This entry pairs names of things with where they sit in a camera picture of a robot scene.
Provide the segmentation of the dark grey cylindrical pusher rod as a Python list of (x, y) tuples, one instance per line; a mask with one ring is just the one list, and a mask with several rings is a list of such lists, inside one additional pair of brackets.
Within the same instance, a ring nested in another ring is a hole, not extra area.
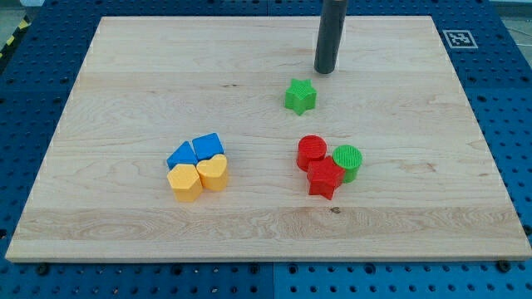
[(314, 70), (320, 74), (332, 73), (337, 62), (347, 0), (324, 0), (314, 58)]

